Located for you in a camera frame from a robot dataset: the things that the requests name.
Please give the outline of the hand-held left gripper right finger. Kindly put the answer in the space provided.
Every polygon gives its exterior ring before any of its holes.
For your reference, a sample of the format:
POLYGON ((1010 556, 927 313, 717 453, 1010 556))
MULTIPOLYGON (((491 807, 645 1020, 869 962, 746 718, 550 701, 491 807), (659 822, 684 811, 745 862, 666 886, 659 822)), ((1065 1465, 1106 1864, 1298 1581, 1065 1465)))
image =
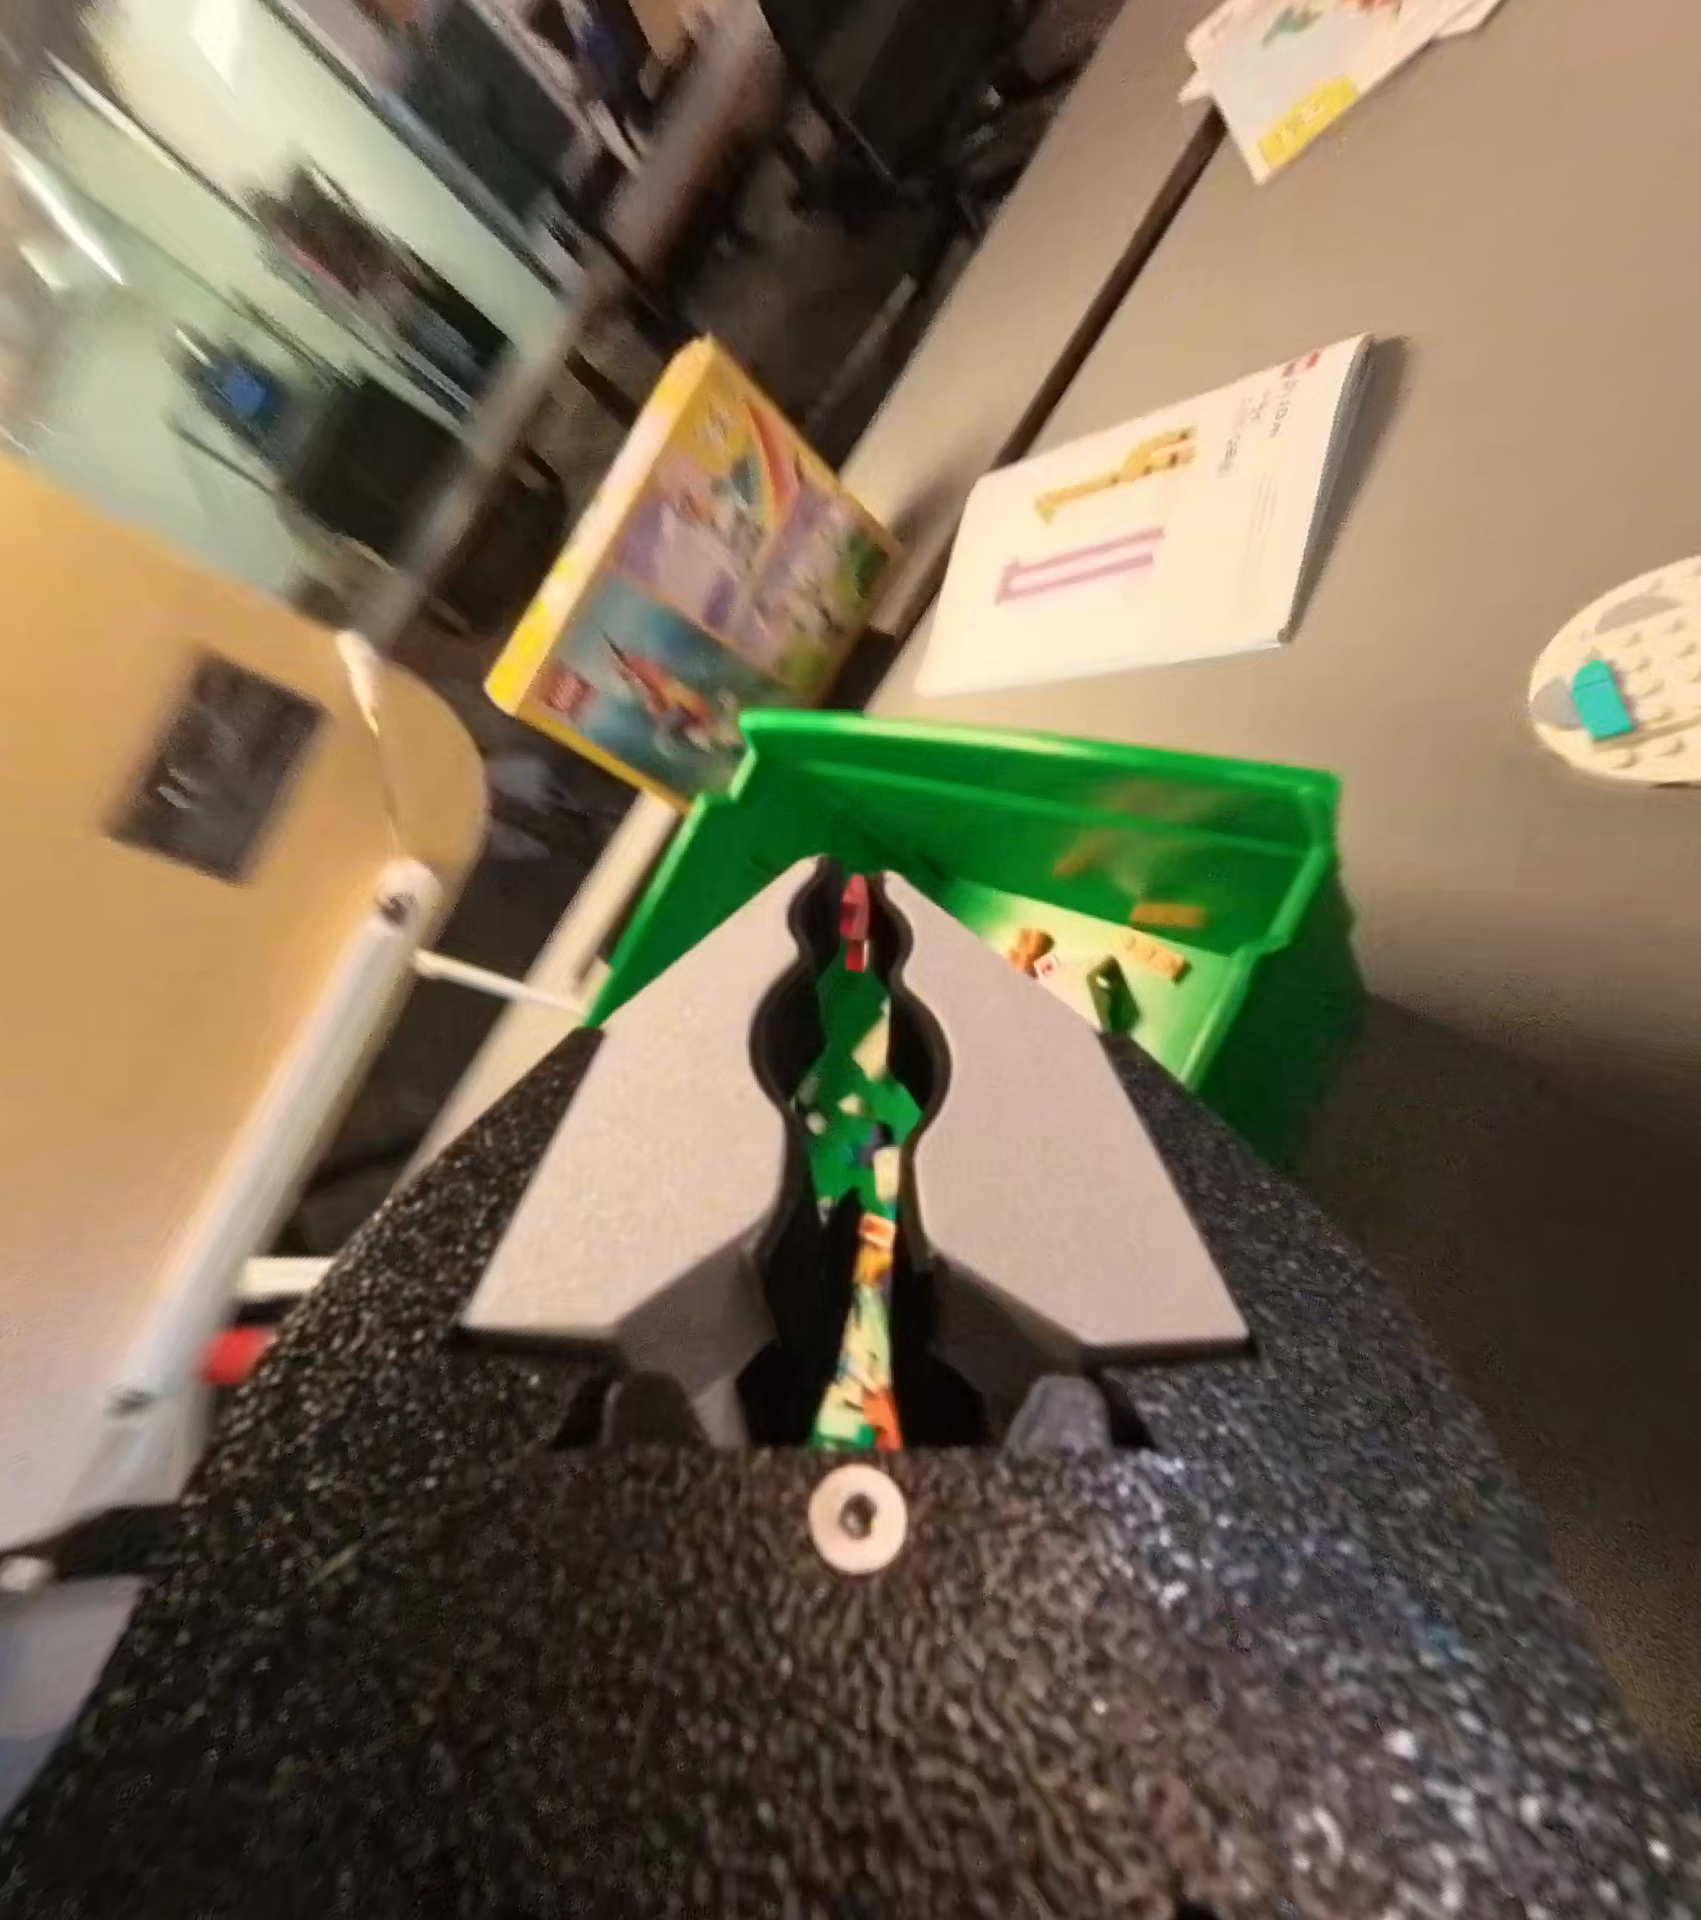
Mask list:
POLYGON ((909 1278, 942 1364, 1244 1352, 1234 1304, 1117 1052, 904 876, 880 876, 909 1278))

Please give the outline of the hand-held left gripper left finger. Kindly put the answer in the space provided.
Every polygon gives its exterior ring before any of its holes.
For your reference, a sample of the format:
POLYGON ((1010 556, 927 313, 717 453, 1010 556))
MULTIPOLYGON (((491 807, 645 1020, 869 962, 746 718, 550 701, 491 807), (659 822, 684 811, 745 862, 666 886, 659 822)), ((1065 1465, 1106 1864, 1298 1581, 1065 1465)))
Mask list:
POLYGON ((804 856, 624 1001, 463 1309, 463 1334, 717 1386, 830 1361, 841 1279, 797 1104, 841 870, 804 856))

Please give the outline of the pile of lego pieces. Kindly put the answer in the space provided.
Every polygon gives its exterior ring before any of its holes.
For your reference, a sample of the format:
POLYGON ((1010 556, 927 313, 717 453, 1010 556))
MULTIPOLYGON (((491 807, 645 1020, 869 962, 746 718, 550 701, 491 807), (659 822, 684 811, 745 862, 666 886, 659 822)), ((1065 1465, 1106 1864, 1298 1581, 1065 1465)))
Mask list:
MULTIPOLYGON (((869 880, 870 967, 862 976, 846 972, 837 948, 837 958, 824 969, 817 984, 824 1053, 797 1094, 827 1223, 834 1225, 837 1217, 853 1217, 859 1234, 859 1249, 846 1258, 848 1309, 834 1376, 817 1397, 811 1437, 824 1447, 841 1443, 851 1448, 1002 1447, 1030 1392, 1047 1379, 1086 1381, 1089 1397, 1102 1402, 1099 1381, 1107 1369, 1213 1359, 1191 1357, 1150 1364, 942 1364, 927 1351, 927 1295, 918 1279, 909 1278, 903 1237, 903 1152, 918 1111, 889 1072, 890 997, 885 987, 880 876, 893 870, 930 900, 932 893, 911 880, 889 850, 842 848, 831 850, 831 862, 841 870, 841 886, 851 873, 869 880)), ((1123 1037, 1102 1032, 1086 1015, 1086 1004, 1072 1004, 1069 996, 1057 997, 1117 1052, 1119 1077, 1126 1062, 1140 1062, 1153 1073, 1147 1056, 1136 1053, 1123 1037)))

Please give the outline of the green plastic bin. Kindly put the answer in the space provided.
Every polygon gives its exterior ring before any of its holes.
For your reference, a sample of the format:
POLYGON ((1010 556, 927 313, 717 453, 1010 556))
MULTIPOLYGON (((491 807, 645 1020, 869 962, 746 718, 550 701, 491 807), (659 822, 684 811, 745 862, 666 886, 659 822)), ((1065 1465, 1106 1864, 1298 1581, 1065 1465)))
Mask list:
POLYGON ((1334 774, 1042 733, 746 712, 635 904, 586 1020, 793 862, 899 873, 1040 984, 1112 963, 1112 1028, 1291 1166, 1357 1032, 1334 774))

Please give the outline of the yellow lego box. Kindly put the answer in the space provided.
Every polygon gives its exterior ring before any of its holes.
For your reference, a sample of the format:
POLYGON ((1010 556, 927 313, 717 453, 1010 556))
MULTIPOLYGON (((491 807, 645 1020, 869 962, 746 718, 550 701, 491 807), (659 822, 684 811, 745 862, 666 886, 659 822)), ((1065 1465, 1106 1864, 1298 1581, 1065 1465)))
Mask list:
POLYGON ((694 339, 659 371, 481 694, 688 810, 734 777, 745 712, 820 705, 899 552, 728 350, 694 339))

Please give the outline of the white instruction booklet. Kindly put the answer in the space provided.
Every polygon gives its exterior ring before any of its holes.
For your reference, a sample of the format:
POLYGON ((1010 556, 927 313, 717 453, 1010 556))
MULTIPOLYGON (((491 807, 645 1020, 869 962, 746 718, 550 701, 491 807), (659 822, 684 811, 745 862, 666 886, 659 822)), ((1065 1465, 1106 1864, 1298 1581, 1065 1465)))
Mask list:
POLYGON ((1370 353, 1357 332, 982 477, 913 694, 1075 684, 1288 643, 1370 353))

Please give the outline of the colourful instruction booklet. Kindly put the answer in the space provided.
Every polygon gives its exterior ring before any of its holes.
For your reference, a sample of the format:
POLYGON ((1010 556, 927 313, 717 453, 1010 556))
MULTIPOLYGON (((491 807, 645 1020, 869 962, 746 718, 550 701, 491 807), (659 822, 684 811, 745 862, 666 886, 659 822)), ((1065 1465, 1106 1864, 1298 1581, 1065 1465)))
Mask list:
POLYGON ((1181 102, 1208 102, 1255 182, 1444 37, 1481 27, 1498 3, 1217 3, 1184 37, 1181 102))

